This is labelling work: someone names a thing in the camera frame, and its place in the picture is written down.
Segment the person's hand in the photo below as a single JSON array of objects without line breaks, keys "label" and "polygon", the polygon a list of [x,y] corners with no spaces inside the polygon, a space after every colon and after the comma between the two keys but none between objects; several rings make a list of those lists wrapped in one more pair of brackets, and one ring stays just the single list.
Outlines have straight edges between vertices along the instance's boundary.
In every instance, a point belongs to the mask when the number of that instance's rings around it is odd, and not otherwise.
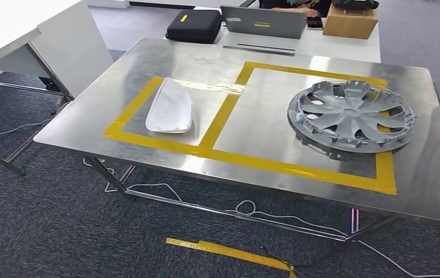
[{"label": "person's hand", "polygon": [[297,7],[297,8],[272,8],[272,10],[283,11],[283,12],[297,12],[303,13],[307,17],[320,17],[321,14],[319,11],[310,8]]}]

